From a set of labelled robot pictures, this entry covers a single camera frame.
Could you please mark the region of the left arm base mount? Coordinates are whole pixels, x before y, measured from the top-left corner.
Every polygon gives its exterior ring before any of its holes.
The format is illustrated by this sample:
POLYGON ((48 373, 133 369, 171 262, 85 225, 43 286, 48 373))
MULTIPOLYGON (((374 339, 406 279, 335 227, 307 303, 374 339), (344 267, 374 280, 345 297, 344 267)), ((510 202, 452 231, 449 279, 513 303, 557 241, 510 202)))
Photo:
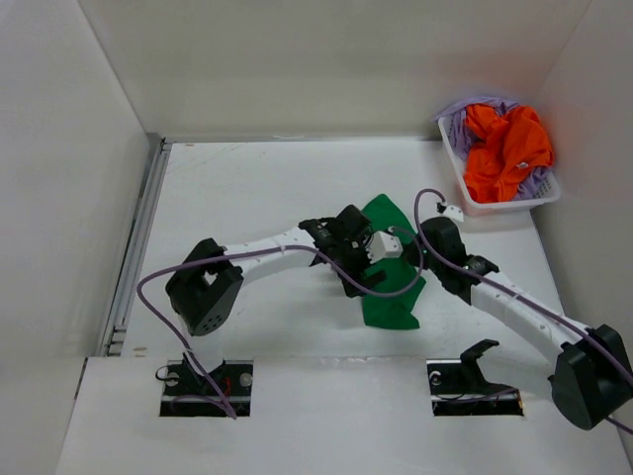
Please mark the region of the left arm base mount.
MULTIPOLYGON (((250 416, 253 370, 252 361, 225 360, 210 373, 238 418, 250 416)), ((219 392, 188 361, 170 361, 155 371, 154 379, 162 384, 161 417, 227 417, 219 392)))

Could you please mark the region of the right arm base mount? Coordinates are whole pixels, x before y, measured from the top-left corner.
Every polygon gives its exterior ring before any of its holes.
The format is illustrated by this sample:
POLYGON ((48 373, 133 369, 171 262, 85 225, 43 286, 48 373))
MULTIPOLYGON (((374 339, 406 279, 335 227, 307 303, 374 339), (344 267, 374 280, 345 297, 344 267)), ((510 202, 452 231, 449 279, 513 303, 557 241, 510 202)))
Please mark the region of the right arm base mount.
POLYGON ((518 416, 523 406, 517 388, 488 381, 479 359, 499 346, 483 339, 456 358, 427 359, 431 411, 436 417, 518 416))

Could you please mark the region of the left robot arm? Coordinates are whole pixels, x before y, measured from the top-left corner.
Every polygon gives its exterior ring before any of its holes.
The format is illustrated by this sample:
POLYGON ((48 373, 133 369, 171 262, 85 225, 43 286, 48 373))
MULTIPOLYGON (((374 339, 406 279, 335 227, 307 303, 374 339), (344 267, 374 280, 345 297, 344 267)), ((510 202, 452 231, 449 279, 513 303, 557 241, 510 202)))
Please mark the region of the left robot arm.
POLYGON ((370 220, 349 205, 335 217, 303 220, 256 242, 221 246, 207 238, 185 261, 219 256, 223 260, 175 271, 165 290, 191 336, 204 336, 222 326, 243 286, 293 268, 338 266, 350 276, 341 280, 345 295, 362 296, 359 286, 372 290, 386 280, 384 270, 370 269, 366 246, 372 234, 370 220))

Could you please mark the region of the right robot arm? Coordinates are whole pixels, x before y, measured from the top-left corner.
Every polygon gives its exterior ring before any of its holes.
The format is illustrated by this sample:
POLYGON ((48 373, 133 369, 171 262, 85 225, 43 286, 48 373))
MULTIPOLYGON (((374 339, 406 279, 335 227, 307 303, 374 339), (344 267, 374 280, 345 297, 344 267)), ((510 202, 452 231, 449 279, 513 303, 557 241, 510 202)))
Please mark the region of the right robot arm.
POLYGON ((615 329, 591 328, 532 300, 496 264, 468 253, 450 219, 435 217, 416 227, 406 261, 432 272, 449 294, 536 348, 553 366, 546 397, 571 424, 590 430, 632 400, 632 368, 615 329))

